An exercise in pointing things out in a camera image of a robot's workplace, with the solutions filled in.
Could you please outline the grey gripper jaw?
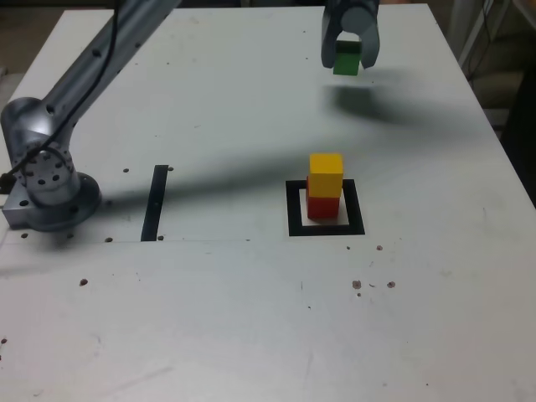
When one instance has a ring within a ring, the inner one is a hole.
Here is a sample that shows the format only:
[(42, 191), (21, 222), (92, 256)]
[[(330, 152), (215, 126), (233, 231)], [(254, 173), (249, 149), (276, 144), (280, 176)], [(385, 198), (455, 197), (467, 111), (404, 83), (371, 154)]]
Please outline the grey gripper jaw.
[(325, 68), (332, 68), (336, 59), (336, 42), (339, 34), (343, 31), (342, 1), (327, 1), (322, 14), (322, 44), (321, 59)]
[(343, 32), (355, 34), (361, 41), (361, 64), (365, 69), (375, 65), (379, 55), (379, 1), (350, 1), (344, 11)]

